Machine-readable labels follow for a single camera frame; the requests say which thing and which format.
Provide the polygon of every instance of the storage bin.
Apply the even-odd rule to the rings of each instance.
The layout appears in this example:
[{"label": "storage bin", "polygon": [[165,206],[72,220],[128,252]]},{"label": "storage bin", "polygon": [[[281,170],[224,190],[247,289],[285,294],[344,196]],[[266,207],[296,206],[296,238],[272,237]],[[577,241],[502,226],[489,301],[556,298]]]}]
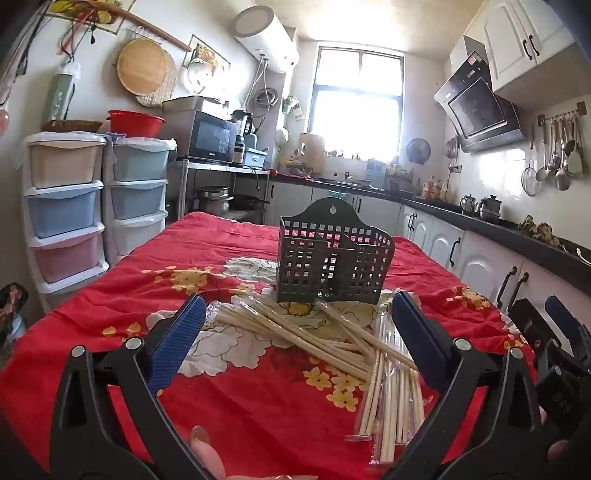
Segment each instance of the storage bin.
[{"label": "storage bin", "polygon": [[129,255],[134,249],[152,240],[164,229],[166,212],[135,220],[116,220],[113,236],[120,255]]},{"label": "storage bin", "polygon": [[47,238],[90,227],[95,219],[97,190],[97,187],[88,187],[28,196],[35,235]]},{"label": "storage bin", "polygon": [[48,189],[90,183],[96,163],[103,155],[104,143],[91,141],[47,141],[28,145],[31,183]]},{"label": "storage bin", "polygon": [[78,242],[73,239],[67,246],[59,243],[54,248],[47,246],[34,249],[43,279],[54,283],[95,267],[98,262],[99,235],[97,233],[90,238],[83,236]]},{"label": "storage bin", "polygon": [[162,203],[165,183],[111,185],[113,214],[117,220],[151,215]]},{"label": "storage bin", "polygon": [[158,180],[166,176],[168,152],[150,152],[132,145],[115,145],[117,162],[113,165],[115,180]]}]

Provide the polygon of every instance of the wall picture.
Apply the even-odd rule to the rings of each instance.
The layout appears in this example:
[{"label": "wall picture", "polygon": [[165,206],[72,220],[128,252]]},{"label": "wall picture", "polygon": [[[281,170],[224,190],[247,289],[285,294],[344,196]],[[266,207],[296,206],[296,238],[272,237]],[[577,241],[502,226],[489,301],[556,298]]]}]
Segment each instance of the wall picture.
[{"label": "wall picture", "polygon": [[[115,5],[129,11],[135,0],[98,0],[98,3]],[[74,22],[82,22],[86,25],[96,22],[96,28],[115,35],[117,35],[123,23],[121,17],[106,11],[95,12],[92,7],[84,2],[72,3],[67,0],[54,0],[47,13],[54,17],[64,18],[69,21],[74,20]]]}]

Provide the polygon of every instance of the screw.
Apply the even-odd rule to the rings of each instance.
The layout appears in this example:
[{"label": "screw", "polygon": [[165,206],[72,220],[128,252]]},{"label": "screw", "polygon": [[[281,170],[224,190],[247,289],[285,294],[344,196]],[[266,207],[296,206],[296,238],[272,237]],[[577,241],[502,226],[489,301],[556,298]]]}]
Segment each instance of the screw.
[{"label": "screw", "polygon": [[132,337],[125,342],[125,346],[129,350],[136,350],[142,345],[142,339],[139,337]]},{"label": "screw", "polygon": [[75,358],[78,358],[80,355],[82,355],[84,352],[86,352],[86,349],[82,346],[82,345],[76,345],[73,349],[72,349],[72,356]]},{"label": "screw", "polygon": [[464,338],[458,338],[454,344],[456,345],[456,348],[462,352],[467,352],[470,348],[472,348],[472,344]]},{"label": "screw", "polygon": [[513,347],[511,349],[511,355],[516,358],[516,359],[522,359],[523,358],[523,352],[521,350],[519,350],[517,347]]}]

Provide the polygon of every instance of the countertop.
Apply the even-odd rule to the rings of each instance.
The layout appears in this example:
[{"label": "countertop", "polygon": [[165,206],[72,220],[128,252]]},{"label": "countertop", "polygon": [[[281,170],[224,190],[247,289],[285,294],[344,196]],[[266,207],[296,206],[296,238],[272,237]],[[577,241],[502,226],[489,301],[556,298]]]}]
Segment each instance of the countertop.
[{"label": "countertop", "polygon": [[368,197],[392,200],[403,205],[408,205],[421,212],[433,215],[435,218],[450,223],[462,230],[474,232],[488,238],[495,243],[514,251],[522,257],[552,272],[557,277],[570,283],[573,287],[591,297],[591,267],[585,264],[576,254],[579,247],[586,258],[591,258],[591,250],[576,245],[566,239],[560,239],[561,243],[569,250],[551,247],[543,242],[530,238],[516,230],[517,225],[501,219],[499,225],[480,220],[477,217],[462,215],[458,206],[445,205],[445,208],[437,206],[437,202],[413,197],[410,192],[389,192],[387,190],[375,190],[355,188],[343,185],[341,182],[330,180],[308,180],[304,178],[277,175],[272,181],[283,183],[295,183],[308,185],[314,188],[333,189],[340,192],[358,194]]}]

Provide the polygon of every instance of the red bowl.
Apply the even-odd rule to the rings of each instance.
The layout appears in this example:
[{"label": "red bowl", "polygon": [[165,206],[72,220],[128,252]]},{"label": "red bowl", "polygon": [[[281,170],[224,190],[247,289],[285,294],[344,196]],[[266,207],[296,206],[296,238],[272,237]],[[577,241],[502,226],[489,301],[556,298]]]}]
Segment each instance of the red bowl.
[{"label": "red bowl", "polygon": [[141,112],[127,110],[109,110],[111,121],[110,130],[117,134],[127,134],[128,137],[157,138],[164,118]]}]

